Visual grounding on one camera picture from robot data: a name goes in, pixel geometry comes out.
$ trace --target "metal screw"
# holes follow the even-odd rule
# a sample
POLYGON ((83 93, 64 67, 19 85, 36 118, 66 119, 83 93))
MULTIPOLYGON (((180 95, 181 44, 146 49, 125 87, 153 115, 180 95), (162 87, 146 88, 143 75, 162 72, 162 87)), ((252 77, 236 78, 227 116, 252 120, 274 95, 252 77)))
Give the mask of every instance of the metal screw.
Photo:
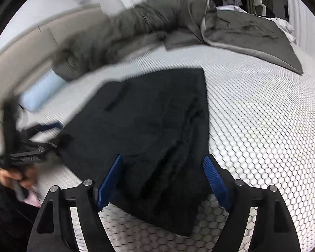
POLYGON ((276 191, 278 190, 278 188, 277 188, 276 186, 274 186, 274 185, 270 185, 270 186, 269 186, 269 189, 270 189, 271 191, 273 191, 273 192, 276 192, 276 191))
POLYGON ((57 191, 58 190, 58 186, 52 186, 51 188, 50 188, 50 191, 51 192, 55 192, 55 191, 57 191))
POLYGON ((89 186, 92 184, 92 180, 86 179, 83 184, 84 184, 84 186, 89 186))
POLYGON ((244 181, 241 180, 241 179, 237 179, 237 180, 235 181, 235 184, 236 184, 237 186, 243 186, 243 185, 244 185, 244 181))

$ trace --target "dark gray comforter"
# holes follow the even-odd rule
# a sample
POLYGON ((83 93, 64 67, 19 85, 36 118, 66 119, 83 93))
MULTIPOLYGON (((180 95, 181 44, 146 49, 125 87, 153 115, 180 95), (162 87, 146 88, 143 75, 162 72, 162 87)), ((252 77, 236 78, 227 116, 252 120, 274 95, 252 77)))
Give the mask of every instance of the dark gray comforter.
POLYGON ((273 21, 218 11, 212 0, 147 0, 69 39, 56 54, 53 70, 74 80, 161 44, 167 49, 209 44, 303 73, 290 42, 273 21))

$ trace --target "black sleeve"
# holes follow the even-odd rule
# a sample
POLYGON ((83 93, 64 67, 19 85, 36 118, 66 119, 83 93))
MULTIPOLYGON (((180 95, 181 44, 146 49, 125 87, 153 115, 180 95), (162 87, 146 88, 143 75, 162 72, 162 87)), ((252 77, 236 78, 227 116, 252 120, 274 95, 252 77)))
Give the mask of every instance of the black sleeve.
POLYGON ((15 192, 0 184, 0 221, 17 251, 26 251, 39 208, 20 202, 15 192))

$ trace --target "person's arm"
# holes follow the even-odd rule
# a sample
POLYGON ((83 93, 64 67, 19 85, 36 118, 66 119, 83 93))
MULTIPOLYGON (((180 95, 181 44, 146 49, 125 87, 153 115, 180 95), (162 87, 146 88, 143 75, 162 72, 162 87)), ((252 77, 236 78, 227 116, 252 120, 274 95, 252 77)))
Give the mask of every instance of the person's arm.
MULTIPOLYGON (((21 185, 31 188, 36 179, 36 170, 27 171, 29 177, 21 185)), ((0 168, 0 221, 12 237, 17 251, 26 251, 29 235, 39 208, 20 202, 12 190, 11 179, 20 180, 22 175, 17 171, 6 171, 0 168)))

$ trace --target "mattress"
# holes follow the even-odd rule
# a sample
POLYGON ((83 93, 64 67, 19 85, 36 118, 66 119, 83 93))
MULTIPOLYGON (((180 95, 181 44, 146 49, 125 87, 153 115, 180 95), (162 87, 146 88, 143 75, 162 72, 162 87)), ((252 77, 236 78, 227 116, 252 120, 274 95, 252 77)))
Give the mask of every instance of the mattress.
MULTIPOLYGON (((298 53, 301 60, 304 53, 298 53)), ((315 67, 301 63, 303 76, 230 50, 193 46, 167 52, 161 47, 71 82, 41 111, 27 113, 21 124, 53 120, 67 124, 110 80, 173 67, 202 67, 210 117, 209 152, 235 179, 259 188, 278 187, 293 218, 301 251, 308 252, 315 246, 315 67)), ((54 135, 50 131, 35 140, 54 135)), ((40 170, 43 196, 54 184, 63 189, 84 180, 60 163, 40 170)), ((74 208, 71 214, 79 248, 87 251, 74 208)), ((248 250, 256 214, 252 208, 239 251, 248 250)), ((112 204, 99 216, 116 251, 205 252, 214 247, 228 213, 213 194, 208 196, 198 206, 190 238, 140 221, 112 204)))

